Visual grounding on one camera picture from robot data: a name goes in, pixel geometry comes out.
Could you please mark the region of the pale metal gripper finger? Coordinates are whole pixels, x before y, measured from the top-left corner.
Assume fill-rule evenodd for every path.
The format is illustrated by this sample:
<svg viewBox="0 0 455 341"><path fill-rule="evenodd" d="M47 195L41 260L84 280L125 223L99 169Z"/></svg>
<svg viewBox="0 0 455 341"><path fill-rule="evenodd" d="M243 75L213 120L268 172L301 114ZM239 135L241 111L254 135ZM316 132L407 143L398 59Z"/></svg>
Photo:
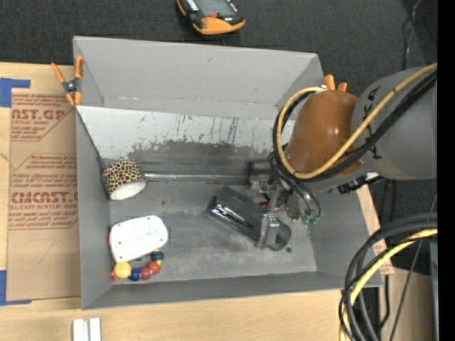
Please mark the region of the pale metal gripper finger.
<svg viewBox="0 0 455 341"><path fill-rule="evenodd" d="M269 246L269 220L262 220L258 240L255 243L257 249L266 249Z"/></svg>
<svg viewBox="0 0 455 341"><path fill-rule="evenodd" d="M280 221L274 217L269 216L268 219L268 244L280 244L281 239L279 236L281 225Z"/></svg>

